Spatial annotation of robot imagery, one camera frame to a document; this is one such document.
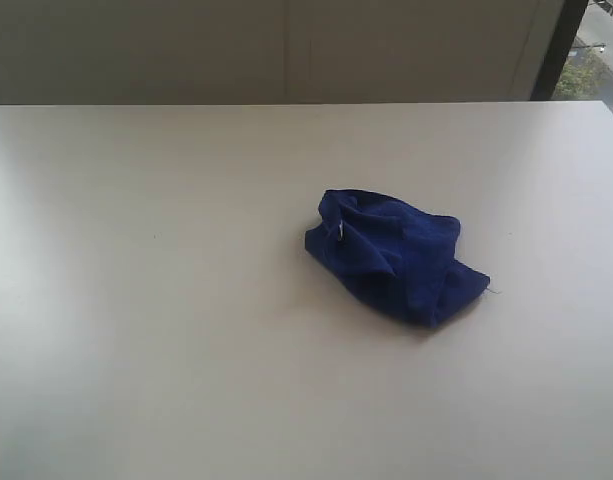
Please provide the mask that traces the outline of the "blue towel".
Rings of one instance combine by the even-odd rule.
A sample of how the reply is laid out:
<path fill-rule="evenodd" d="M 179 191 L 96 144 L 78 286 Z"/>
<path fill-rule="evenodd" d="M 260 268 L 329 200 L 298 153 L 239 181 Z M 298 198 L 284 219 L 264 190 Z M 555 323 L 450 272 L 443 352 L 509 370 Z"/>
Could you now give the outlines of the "blue towel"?
<path fill-rule="evenodd" d="M 359 301 L 434 329 L 470 306 L 490 278 L 456 259 L 460 221 L 364 190 L 328 190 L 305 249 Z"/>

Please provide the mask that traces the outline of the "dark window frame post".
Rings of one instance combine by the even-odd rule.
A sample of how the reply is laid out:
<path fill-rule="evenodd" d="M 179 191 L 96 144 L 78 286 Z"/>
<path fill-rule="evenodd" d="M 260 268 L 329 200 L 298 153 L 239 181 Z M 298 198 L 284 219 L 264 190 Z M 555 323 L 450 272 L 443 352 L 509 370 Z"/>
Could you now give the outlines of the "dark window frame post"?
<path fill-rule="evenodd" d="M 531 92 L 531 101 L 548 101 L 552 98 L 587 5 L 588 2 L 583 0 L 563 2 Z"/>

